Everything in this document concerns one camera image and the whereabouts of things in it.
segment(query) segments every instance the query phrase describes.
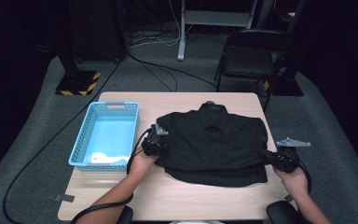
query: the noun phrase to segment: wooden table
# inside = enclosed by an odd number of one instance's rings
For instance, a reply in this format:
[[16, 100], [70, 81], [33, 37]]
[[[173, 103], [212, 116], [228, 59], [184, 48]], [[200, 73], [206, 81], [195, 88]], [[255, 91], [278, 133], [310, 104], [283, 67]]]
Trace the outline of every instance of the wooden table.
[[[104, 92], [100, 101], [135, 101], [139, 107], [138, 137], [156, 119], [173, 111], [198, 110], [206, 101], [225, 105], [228, 113], [264, 120], [268, 131], [268, 149], [276, 150], [258, 98], [253, 93], [233, 92]], [[267, 219], [266, 207], [282, 200], [287, 192], [270, 165], [268, 182], [243, 188], [224, 188], [189, 184], [172, 178], [163, 168], [154, 166], [134, 192], [129, 207], [133, 220], [244, 220]], [[67, 195], [72, 203], [62, 202], [58, 217], [72, 219], [118, 183], [125, 173], [80, 172], [74, 169]]]

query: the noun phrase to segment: blue plastic basket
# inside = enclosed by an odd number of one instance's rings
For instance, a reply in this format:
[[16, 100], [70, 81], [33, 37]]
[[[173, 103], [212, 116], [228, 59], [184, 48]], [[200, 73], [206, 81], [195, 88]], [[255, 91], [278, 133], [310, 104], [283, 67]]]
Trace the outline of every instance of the blue plastic basket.
[[91, 103], [69, 164], [80, 171], [125, 171], [136, 141], [138, 115], [136, 102]]

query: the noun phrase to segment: black wall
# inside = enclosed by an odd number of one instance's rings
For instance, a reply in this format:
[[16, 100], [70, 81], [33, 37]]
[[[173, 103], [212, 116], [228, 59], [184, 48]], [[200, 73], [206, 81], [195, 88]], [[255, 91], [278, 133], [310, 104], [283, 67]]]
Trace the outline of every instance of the black wall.
[[48, 64], [34, 47], [41, 33], [22, 22], [11, 3], [0, 1], [0, 161], [34, 107]]
[[309, 0], [296, 35], [309, 46], [302, 74], [319, 88], [358, 154], [358, 1]]

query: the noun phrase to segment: tripod base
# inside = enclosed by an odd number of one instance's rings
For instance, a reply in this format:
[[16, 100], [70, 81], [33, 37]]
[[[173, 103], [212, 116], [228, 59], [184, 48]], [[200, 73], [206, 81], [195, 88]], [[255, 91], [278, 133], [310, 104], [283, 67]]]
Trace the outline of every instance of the tripod base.
[[101, 73], [95, 71], [65, 73], [55, 93], [57, 95], [90, 95], [97, 85], [100, 75]]

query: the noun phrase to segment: yellow black hazard stripe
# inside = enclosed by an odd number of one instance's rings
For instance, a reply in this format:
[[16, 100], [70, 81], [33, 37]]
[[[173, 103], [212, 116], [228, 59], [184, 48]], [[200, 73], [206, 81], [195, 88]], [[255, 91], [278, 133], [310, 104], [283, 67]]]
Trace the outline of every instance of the yellow black hazard stripe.
[[58, 95], [90, 95], [97, 85], [98, 78], [101, 76], [101, 73], [97, 73], [92, 78], [89, 86], [83, 91], [56, 91]]
[[268, 81], [266, 81], [266, 82], [264, 83], [264, 90], [266, 90], [266, 91], [269, 90], [269, 82], [268, 82]]

